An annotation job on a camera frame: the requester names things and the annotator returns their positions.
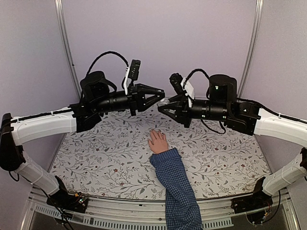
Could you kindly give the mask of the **clear nail polish bottle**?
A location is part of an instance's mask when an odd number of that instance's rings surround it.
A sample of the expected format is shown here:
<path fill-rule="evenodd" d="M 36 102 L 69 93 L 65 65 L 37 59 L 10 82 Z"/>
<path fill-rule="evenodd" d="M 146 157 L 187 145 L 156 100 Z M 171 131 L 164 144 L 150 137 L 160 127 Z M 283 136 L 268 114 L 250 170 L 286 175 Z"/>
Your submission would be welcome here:
<path fill-rule="evenodd" d="M 158 102 L 157 106 L 161 107 L 161 106 L 165 106 L 165 105 L 168 105 L 168 104 L 170 104 L 170 101 L 168 99 L 166 99 L 164 102 Z"/>

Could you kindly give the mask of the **blue checkered sleeve forearm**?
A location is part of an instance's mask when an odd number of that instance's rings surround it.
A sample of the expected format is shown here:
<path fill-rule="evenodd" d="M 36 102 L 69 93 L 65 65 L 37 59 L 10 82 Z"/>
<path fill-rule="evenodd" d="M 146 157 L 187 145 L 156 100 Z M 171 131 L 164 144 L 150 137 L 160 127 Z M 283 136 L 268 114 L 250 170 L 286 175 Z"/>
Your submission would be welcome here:
<path fill-rule="evenodd" d="M 156 177 L 165 188 L 165 219 L 168 230 L 201 230 L 199 205 L 176 148 L 150 158 Z"/>

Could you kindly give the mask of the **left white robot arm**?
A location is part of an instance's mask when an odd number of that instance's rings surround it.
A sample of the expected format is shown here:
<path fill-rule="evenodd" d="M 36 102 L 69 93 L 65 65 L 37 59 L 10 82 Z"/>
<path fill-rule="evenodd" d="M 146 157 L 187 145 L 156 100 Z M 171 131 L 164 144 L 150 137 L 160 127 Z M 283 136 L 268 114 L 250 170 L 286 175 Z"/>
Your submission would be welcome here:
<path fill-rule="evenodd" d="M 144 84 L 126 84 L 118 91 L 102 71 L 94 71 L 80 82 L 83 98 L 60 110 L 12 117 L 4 114 L 0 127 L 0 166 L 16 172 L 44 190 L 61 208 L 71 204 L 71 197 L 54 175 L 35 163 L 23 149 L 29 141 L 63 133 L 80 133 L 95 127 L 104 114 L 129 110 L 134 116 L 165 97 L 162 89 Z"/>

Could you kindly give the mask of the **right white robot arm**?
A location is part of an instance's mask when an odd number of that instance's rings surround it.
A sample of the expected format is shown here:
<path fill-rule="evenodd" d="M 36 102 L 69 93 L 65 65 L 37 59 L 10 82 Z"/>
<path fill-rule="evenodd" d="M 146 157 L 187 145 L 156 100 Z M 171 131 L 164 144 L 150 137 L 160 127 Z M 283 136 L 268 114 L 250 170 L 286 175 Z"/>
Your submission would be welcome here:
<path fill-rule="evenodd" d="M 176 96 L 162 99 L 158 103 L 159 112 L 176 122 L 189 127 L 192 119 L 218 121 L 223 129 L 229 128 L 250 136 L 268 136 L 302 146 L 301 152 L 277 172 L 264 176 L 256 182 L 253 195 L 248 199 L 252 209 L 263 205 L 267 196 L 272 196 L 282 188 L 307 175 L 307 122 L 274 112 L 252 100 L 238 99 L 237 81 L 224 74 L 208 78 L 207 99 L 195 98 L 189 77 L 179 74 L 170 77 Z"/>

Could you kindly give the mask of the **person's bare hand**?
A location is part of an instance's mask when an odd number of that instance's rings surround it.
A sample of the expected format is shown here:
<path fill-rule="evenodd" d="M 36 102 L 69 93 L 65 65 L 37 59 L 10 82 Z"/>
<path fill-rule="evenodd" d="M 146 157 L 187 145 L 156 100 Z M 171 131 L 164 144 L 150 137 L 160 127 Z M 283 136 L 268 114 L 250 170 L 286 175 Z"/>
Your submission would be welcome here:
<path fill-rule="evenodd" d="M 149 148 L 154 154 L 160 154 L 169 150 L 166 135 L 161 131 L 150 131 L 150 137 L 148 138 Z"/>

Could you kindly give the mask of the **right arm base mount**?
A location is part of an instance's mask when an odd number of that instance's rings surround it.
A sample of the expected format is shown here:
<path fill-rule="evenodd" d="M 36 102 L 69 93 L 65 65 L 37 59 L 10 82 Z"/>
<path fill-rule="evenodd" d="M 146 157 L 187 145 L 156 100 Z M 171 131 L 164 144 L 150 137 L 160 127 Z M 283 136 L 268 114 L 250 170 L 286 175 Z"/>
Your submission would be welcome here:
<path fill-rule="evenodd" d="M 231 208 L 236 214 L 268 207 L 273 204 L 272 195 L 267 195 L 263 192 L 264 179 L 265 177 L 262 177 L 257 180 L 251 195 L 233 198 L 231 200 Z"/>

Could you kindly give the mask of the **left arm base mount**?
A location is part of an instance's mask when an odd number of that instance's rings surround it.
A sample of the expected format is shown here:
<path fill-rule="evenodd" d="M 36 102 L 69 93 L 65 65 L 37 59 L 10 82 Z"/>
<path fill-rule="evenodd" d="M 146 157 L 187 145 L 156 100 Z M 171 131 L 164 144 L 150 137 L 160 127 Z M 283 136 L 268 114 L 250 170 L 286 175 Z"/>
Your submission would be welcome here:
<path fill-rule="evenodd" d="M 63 181 L 57 176 L 55 178 L 59 183 L 59 190 L 48 196 L 47 204 L 64 210 L 85 213 L 88 206 L 88 196 L 81 192 L 69 194 Z"/>

